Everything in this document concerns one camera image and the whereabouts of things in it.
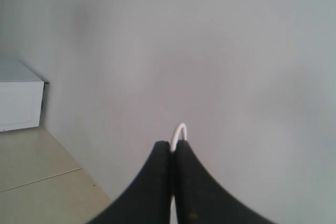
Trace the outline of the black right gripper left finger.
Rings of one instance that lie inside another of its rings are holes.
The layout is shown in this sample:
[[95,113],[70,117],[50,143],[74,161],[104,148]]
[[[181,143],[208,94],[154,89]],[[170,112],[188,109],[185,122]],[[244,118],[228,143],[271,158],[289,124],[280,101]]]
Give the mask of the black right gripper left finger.
[[171,214],[171,151],[155,142],[142,169],[127,189],[90,223],[169,223]]

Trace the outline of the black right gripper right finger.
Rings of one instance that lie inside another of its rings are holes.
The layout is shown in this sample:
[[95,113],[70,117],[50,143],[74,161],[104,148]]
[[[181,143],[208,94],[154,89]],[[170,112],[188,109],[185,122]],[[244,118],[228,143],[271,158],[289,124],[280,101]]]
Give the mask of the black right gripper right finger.
[[226,191],[186,140],[174,151],[174,196],[178,223],[272,223]]

